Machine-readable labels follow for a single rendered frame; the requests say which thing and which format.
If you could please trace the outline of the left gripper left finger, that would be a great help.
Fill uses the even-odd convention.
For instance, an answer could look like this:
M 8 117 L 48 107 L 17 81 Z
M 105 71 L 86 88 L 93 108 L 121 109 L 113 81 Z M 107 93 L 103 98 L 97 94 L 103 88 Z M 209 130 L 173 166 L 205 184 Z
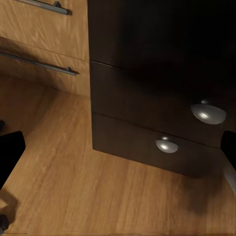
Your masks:
M 21 131 L 0 136 L 0 190 L 26 149 Z

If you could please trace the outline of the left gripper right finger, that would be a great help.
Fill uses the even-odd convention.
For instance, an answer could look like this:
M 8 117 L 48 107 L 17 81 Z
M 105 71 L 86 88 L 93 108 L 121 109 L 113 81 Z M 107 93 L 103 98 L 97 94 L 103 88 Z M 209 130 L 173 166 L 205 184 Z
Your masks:
M 236 170 L 236 133 L 224 131 L 220 148 Z

